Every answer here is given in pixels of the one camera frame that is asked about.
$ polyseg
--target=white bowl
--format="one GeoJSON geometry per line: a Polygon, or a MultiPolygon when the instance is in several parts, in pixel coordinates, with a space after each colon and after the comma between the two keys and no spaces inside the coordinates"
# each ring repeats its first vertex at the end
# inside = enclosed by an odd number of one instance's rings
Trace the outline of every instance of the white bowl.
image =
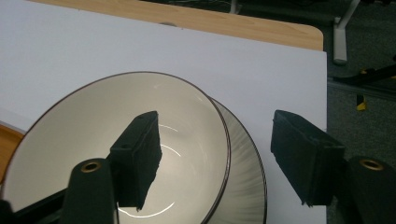
{"type": "Polygon", "coordinates": [[[159,113],[163,158],[143,209],[120,223],[207,222],[230,170],[228,131],[218,109],[185,80],[158,73],[108,77],[75,91],[26,134],[3,189],[15,211],[66,188],[72,168],[104,158],[131,120],[159,113]]]}

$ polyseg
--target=ceramic bowl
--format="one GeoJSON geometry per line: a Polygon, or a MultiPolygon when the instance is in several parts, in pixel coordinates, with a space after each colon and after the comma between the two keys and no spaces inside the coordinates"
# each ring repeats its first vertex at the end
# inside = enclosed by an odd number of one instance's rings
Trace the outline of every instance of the ceramic bowl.
{"type": "Polygon", "coordinates": [[[189,82],[159,73],[104,78],[71,93],[26,134],[3,189],[15,211],[66,188],[72,168],[105,158],[136,116],[157,110],[163,158],[143,209],[120,223],[201,223],[215,212],[230,171],[218,108],[189,82]]]}

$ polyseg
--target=chair leg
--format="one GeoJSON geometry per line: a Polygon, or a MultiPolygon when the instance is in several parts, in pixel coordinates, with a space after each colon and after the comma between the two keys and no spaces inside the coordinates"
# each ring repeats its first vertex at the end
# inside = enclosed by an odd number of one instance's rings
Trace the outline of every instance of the chair leg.
{"type": "Polygon", "coordinates": [[[346,38],[346,26],[349,22],[352,14],[355,12],[356,7],[358,6],[361,0],[352,0],[349,5],[346,14],[342,18],[334,19],[334,57],[333,62],[336,64],[346,64],[347,63],[347,38],[346,38]]]}

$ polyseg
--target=bowl rim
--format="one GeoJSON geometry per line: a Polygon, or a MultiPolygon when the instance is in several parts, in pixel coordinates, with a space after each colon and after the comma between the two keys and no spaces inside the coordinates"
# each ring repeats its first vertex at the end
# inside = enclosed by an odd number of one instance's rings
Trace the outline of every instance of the bowl rim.
{"type": "Polygon", "coordinates": [[[212,106],[216,109],[219,118],[222,122],[223,128],[224,128],[224,132],[226,135],[226,141],[227,141],[227,161],[226,161],[226,167],[225,167],[225,172],[224,172],[224,176],[222,179],[222,183],[221,183],[221,187],[219,189],[219,193],[214,201],[214,203],[212,204],[211,208],[209,209],[208,213],[206,214],[206,216],[204,217],[204,220],[201,221],[201,223],[207,223],[209,221],[209,219],[213,216],[213,214],[215,213],[219,202],[222,198],[222,195],[224,194],[225,188],[227,186],[227,182],[228,182],[228,177],[230,174],[230,169],[231,169],[231,140],[230,140],[230,135],[228,132],[228,128],[227,128],[227,124],[226,121],[224,119],[224,117],[221,115],[221,112],[219,111],[218,107],[216,106],[216,104],[213,102],[213,99],[206,94],[203,90],[201,90],[199,87],[197,87],[195,84],[189,82],[188,80],[182,78],[182,77],[177,77],[174,75],[170,75],[170,74],[166,74],[166,73],[162,73],[162,72],[153,72],[153,71],[133,71],[133,72],[125,72],[125,73],[118,73],[116,75],[110,75],[107,77],[101,77],[98,78],[94,81],[91,81],[81,87],[78,87],[77,89],[75,89],[74,91],[71,91],[69,93],[67,93],[64,97],[62,97],[61,99],[59,99],[55,104],[53,104],[52,106],[50,106],[35,122],[34,124],[29,128],[29,130],[25,133],[24,137],[22,138],[22,140],[18,143],[16,149],[14,150],[14,152],[11,155],[11,158],[9,160],[9,163],[7,165],[6,168],[6,172],[5,172],[5,176],[3,179],[3,184],[0,188],[0,198],[4,198],[4,194],[5,194],[5,188],[7,188],[7,175],[9,172],[9,167],[11,166],[12,161],[14,160],[14,157],[16,155],[16,151],[18,150],[18,148],[20,147],[20,145],[23,143],[23,141],[25,140],[25,138],[29,135],[29,133],[31,133],[35,126],[37,125],[37,123],[42,120],[55,106],[57,106],[58,104],[60,104],[62,101],[64,101],[66,98],[68,98],[69,96],[75,94],[76,92],[87,88],[97,82],[109,79],[109,78],[113,78],[113,77],[121,77],[121,76],[131,76],[131,75],[135,75],[135,74],[148,74],[148,75],[161,75],[161,76],[166,76],[166,77],[172,77],[172,78],[176,78],[180,81],[183,81],[189,85],[191,85],[193,88],[195,88],[196,90],[198,90],[209,102],[210,104],[212,104],[212,106]]]}

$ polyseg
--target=brass ring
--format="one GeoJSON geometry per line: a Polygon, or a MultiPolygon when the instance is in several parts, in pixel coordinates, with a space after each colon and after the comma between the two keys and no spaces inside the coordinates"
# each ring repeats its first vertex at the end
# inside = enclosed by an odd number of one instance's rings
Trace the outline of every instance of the brass ring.
{"type": "Polygon", "coordinates": [[[81,172],[82,173],[90,173],[93,171],[97,171],[100,169],[102,164],[99,161],[90,161],[82,165],[81,172]]]}
{"type": "Polygon", "coordinates": [[[360,160],[359,163],[367,169],[374,170],[374,171],[381,171],[384,169],[384,166],[381,165],[378,161],[373,160],[360,160]]]}

